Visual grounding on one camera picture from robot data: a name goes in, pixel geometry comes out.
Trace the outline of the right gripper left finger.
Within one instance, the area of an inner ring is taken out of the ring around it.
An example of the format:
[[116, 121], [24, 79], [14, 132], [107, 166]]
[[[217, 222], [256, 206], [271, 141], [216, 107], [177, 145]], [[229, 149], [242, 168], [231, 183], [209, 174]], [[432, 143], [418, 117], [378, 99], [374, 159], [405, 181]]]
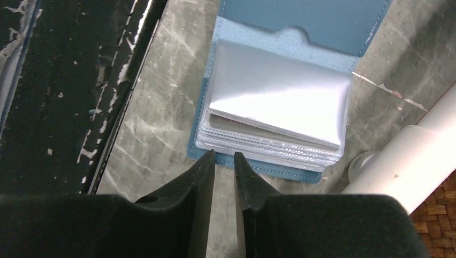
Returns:
[[1, 195], [1, 257], [205, 257], [215, 154], [131, 202]]

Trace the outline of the blue card holder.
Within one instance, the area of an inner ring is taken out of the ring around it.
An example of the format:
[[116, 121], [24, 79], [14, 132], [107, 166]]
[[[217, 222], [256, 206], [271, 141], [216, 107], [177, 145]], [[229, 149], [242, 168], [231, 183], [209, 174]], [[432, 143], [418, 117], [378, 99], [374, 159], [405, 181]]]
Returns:
[[[352, 73], [391, 1], [221, 1], [187, 154], [305, 183], [343, 156]], [[209, 114], [339, 148], [213, 128]]]

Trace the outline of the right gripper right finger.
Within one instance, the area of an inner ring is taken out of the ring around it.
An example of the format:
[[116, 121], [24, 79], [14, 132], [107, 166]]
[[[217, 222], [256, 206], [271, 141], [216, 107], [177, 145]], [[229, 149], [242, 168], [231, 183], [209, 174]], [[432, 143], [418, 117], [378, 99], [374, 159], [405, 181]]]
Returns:
[[402, 205], [385, 195], [286, 195], [234, 155], [240, 257], [429, 257]]

